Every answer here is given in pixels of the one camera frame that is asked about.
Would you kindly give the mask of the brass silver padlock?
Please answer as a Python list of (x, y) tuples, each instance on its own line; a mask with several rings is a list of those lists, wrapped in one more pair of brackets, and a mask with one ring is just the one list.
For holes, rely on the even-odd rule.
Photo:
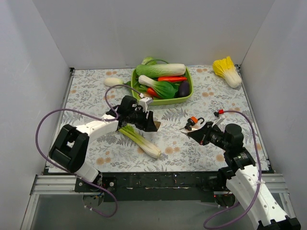
[(159, 121), (154, 121), (154, 125), (155, 125), (156, 129), (158, 130), (159, 127), (160, 127), (160, 125), (161, 125), (161, 122), (159, 122)]

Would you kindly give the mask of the orange black padlock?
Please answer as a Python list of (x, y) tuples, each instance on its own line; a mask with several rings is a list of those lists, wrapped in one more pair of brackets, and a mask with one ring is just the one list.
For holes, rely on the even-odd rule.
[(188, 123), (191, 124), (192, 126), (194, 126), (197, 123), (203, 124), (204, 118), (202, 118), (202, 117), (196, 118), (196, 117), (192, 116), (188, 119)]

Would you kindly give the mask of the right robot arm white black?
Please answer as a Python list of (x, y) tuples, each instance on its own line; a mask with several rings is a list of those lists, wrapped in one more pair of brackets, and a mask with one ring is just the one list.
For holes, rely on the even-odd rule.
[(242, 128), (226, 125), (221, 131), (214, 122), (202, 128), (187, 128), (187, 136), (200, 145), (209, 143), (224, 150), (227, 167), (219, 169), (218, 187), (229, 190), (238, 200), (256, 230), (299, 230), (297, 218), (291, 218), (279, 206), (265, 182), (251, 154), (243, 146)]

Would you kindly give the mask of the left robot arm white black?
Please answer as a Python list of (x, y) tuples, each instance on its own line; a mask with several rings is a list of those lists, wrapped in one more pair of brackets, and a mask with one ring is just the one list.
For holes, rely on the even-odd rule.
[(147, 109), (151, 102), (151, 98), (137, 101), (126, 95), (120, 105), (112, 107), (98, 120), (79, 126), (64, 125), (48, 156), (65, 170), (85, 179), (85, 185), (90, 191), (98, 191), (102, 180), (98, 177), (99, 171), (85, 160), (88, 145), (127, 124), (135, 125), (144, 132), (158, 131), (161, 123), (155, 121), (153, 111)]

